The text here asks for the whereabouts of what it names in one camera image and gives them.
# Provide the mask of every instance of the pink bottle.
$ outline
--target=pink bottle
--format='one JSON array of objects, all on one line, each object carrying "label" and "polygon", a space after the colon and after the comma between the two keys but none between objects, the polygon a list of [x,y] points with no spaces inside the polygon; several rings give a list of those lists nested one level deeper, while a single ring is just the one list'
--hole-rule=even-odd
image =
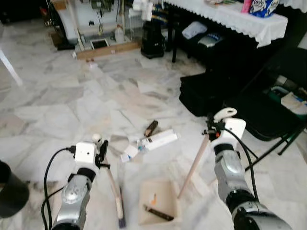
[{"label": "pink bottle", "polygon": [[244,0],[241,13],[248,13],[253,0]]}]

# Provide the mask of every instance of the wooden board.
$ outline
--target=wooden board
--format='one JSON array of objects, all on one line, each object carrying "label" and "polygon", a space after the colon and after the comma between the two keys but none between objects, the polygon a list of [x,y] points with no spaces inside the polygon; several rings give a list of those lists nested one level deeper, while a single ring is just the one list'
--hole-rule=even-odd
[{"label": "wooden board", "polygon": [[53,42],[53,45],[55,47],[58,47],[59,44],[63,43],[62,38],[59,36],[59,34],[57,32],[52,31],[51,33],[49,33],[49,35],[50,35],[52,42]]},{"label": "wooden board", "polygon": [[65,10],[66,9],[66,3],[65,0],[51,0],[52,4],[54,5],[54,8],[57,11]]},{"label": "wooden board", "polygon": [[94,58],[102,55],[109,55],[109,54],[116,54],[121,53],[133,49],[138,49],[141,47],[141,44],[138,42],[129,42],[119,45],[113,45],[98,49],[91,49],[91,50],[85,50],[80,51],[77,53],[77,59],[89,59]]}]

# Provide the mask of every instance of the marble floor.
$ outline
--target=marble floor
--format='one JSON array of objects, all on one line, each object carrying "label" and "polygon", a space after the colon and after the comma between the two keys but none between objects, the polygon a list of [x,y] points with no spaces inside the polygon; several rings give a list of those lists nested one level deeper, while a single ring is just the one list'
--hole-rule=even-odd
[{"label": "marble floor", "polygon": [[[90,140],[93,133],[111,140],[107,157],[122,187],[127,229],[143,229],[138,225],[141,182],[163,177],[182,186],[201,144],[205,118],[192,115],[178,96],[180,77],[204,72],[204,67],[180,51],[175,64],[169,53],[149,60],[139,50],[96,58],[92,64],[77,61],[71,51],[55,50],[40,20],[6,26],[0,45],[23,81],[17,86],[0,63],[0,159],[19,178],[31,181],[28,204],[14,217],[0,220],[0,229],[43,229],[42,180],[50,157],[60,148]],[[119,163],[119,146],[141,138],[153,119],[161,130],[174,129],[179,139]],[[274,143],[256,140],[247,131],[243,141],[257,154]],[[272,153],[255,167],[260,201],[294,230],[307,226],[304,159],[306,133],[283,156]],[[244,156],[242,162],[247,164]],[[214,154],[208,148],[180,201],[182,222],[152,228],[233,229],[231,215],[217,195],[213,168]],[[60,154],[49,172],[50,191],[65,184],[74,170],[72,156]],[[249,173],[246,180],[250,186]],[[60,195],[52,206],[54,218]],[[84,229],[117,228],[115,200],[102,169],[93,183]]]}]

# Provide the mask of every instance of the white cloth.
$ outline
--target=white cloth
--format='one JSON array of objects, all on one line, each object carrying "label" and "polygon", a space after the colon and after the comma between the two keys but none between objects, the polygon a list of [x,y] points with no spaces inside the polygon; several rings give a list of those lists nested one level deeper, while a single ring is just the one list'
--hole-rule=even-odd
[{"label": "white cloth", "polygon": [[195,35],[205,33],[207,31],[207,27],[200,22],[194,21],[187,28],[182,31],[182,35],[186,39],[191,39]]},{"label": "white cloth", "polygon": [[300,9],[303,13],[307,12],[307,0],[280,0],[280,4],[291,6],[293,9]]},{"label": "white cloth", "polygon": [[258,42],[257,47],[269,45],[272,40],[283,38],[288,23],[286,17],[277,14],[268,18],[258,18],[241,13],[241,3],[212,7],[204,0],[164,0],[164,2],[209,18],[238,33],[254,37]]}]

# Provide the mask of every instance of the white bottle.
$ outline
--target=white bottle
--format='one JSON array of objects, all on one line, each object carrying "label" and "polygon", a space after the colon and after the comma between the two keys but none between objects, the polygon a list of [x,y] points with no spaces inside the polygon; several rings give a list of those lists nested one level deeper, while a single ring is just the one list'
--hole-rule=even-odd
[{"label": "white bottle", "polygon": [[124,39],[124,31],[120,27],[120,25],[117,25],[117,28],[114,31],[114,35],[115,35],[115,41],[117,43],[124,43],[124,41],[125,41],[125,39]]}]

